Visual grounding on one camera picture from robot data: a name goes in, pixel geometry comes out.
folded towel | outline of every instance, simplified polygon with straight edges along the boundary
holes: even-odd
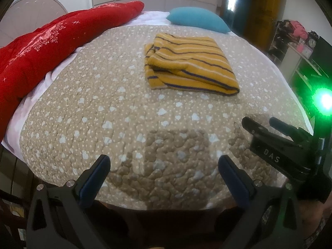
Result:
[[[224,53],[209,37],[156,35],[145,45],[145,76],[151,89],[239,93],[236,77]]]

window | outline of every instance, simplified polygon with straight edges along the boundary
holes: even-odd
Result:
[[[227,9],[234,12],[235,10],[235,4],[236,4],[236,0],[228,0],[228,6]]]

green light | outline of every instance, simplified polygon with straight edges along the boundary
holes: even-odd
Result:
[[[325,115],[332,115],[332,91],[326,88],[317,89],[312,97],[313,104],[318,111]]]

beige polka dot bedspread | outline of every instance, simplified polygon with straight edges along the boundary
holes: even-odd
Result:
[[[210,36],[240,85],[236,96],[154,90],[144,78],[144,44],[166,32]],[[98,200],[129,209],[209,209],[230,193],[217,160],[229,154],[255,179],[284,176],[249,151],[241,126],[275,116],[306,129],[284,82],[245,40],[179,26],[125,26],[87,44],[29,113],[21,132],[24,159],[36,176],[62,186],[100,154],[111,172]]]

pink clothing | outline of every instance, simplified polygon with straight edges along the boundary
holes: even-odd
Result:
[[[304,40],[308,38],[308,33],[306,32],[301,23],[299,23],[298,21],[291,21],[290,23],[294,27],[294,38],[301,37]]]

